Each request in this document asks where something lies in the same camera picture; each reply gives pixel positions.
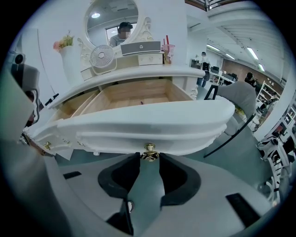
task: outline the ornate mirror frame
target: ornate mirror frame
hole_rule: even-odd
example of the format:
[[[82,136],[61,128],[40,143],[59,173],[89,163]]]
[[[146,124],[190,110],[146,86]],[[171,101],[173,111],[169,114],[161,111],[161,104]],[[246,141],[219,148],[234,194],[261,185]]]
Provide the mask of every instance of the ornate mirror frame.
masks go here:
[[[83,27],[84,27],[84,29],[82,30],[83,35],[80,38],[77,38],[77,41],[79,42],[79,46],[81,47],[81,63],[85,67],[90,66],[90,63],[89,63],[90,54],[92,50],[95,47],[97,47],[97,45],[94,45],[89,40],[88,33],[87,33],[87,22],[89,19],[89,14],[93,9],[93,5],[96,4],[96,1],[97,0],[92,1],[89,8],[87,9],[83,19]],[[131,36],[122,44],[129,44],[129,43],[139,42],[139,41],[152,41],[153,38],[150,33],[151,19],[144,15],[143,8],[141,7],[139,0],[132,0],[132,1],[135,3],[138,9],[138,21],[137,21],[136,28],[131,34]],[[120,45],[114,47],[113,51],[116,57],[122,56]]]

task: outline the pink cup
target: pink cup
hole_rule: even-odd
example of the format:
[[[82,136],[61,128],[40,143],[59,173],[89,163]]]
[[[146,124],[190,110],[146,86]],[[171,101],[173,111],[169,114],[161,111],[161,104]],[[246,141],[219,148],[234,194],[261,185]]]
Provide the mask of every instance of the pink cup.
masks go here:
[[[162,48],[163,48],[163,51],[165,53],[165,64],[171,64],[173,56],[174,56],[175,45],[173,45],[173,44],[164,44],[162,46]]]

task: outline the desk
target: desk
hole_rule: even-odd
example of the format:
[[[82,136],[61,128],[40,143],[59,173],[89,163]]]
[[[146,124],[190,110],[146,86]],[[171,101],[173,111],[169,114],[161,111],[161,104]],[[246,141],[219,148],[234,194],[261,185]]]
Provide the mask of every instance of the desk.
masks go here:
[[[213,72],[210,72],[210,74],[211,74],[211,75],[214,75],[214,76],[218,76],[218,82],[217,82],[217,85],[219,85],[219,81],[220,81],[221,78],[222,78],[222,83],[221,83],[221,85],[223,85],[224,80],[229,81],[229,82],[231,82],[231,83],[234,83],[234,81],[232,81],[232,80],[226,78],[225,76],[218,75],[217,73],[213,73]]]

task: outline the oval mirror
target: oval mirror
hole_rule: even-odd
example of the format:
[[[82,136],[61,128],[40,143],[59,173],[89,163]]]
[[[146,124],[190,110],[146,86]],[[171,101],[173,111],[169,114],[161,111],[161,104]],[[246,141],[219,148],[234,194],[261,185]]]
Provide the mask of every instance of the oval mirror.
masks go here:
[[[132,0],[96,0],[88,12],[87,35],[95,46],[119,46],[130,37],[138,21],[138,9]]]

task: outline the black rectangular slot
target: black rectangular slot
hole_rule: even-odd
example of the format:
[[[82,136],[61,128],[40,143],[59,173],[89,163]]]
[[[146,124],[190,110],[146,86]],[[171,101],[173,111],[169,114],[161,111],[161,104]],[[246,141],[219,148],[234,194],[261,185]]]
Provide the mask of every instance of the black rectangular slot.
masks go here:
[[[259,220],[260,216],[239,193],[227,195],[226,198],[246,228]]]
[[[70,173],[66,173],[66,174],[63,174],[64,178],[67,180],[67,179],[71,179],[71,178],[74,178],[76,176],[79,176],[81,175],[81,173],[79,171],[74,171],[74,172],[70,172]]]

